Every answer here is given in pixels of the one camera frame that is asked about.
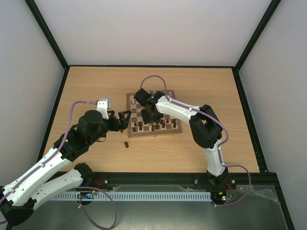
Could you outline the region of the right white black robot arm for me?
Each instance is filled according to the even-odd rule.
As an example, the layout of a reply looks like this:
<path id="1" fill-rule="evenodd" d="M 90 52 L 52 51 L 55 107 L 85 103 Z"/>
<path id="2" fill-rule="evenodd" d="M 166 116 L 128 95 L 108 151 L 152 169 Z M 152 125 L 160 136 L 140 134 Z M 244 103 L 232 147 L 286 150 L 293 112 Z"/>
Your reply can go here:
<path id="1" fill-rule="evenodd" d="M 218 188 L 226 182 L 228 170 L 220 150 L 223 127 L 210 106 L 188 105 L 169 97 L 167 93 L 156 91 L 150 94 L 143 88 L 135 93 L 134 99 L 144 108 L 141 115 L 145 123 L 158 122 L 164 115 L 187 123 L 194 141 L 204 149 L 208 183 Z"/>

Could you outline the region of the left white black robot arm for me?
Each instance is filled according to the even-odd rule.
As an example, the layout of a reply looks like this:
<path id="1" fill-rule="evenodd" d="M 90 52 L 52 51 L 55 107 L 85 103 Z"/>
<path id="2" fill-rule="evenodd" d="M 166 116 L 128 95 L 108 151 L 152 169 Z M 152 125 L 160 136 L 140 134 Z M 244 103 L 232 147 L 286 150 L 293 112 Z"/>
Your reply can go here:
<path id="1" fill-rule="evenodd" d="M 6 221 L 17 226 L 26 221 L 35 210 L 54 196 L 79 187 L 90 186 L 94 172 L 86 163 L 77 164 L 64 175 L 51 179 L 60 169 L 75 161 L 89 147 L 104 138 L 109 131 L 128 127 L 131 111 L 108 111 L 108 119 L 97 110 L 89 110 L 70 127 L 39 162 L 21 177 L 0 190 L 0 210 Z"/>

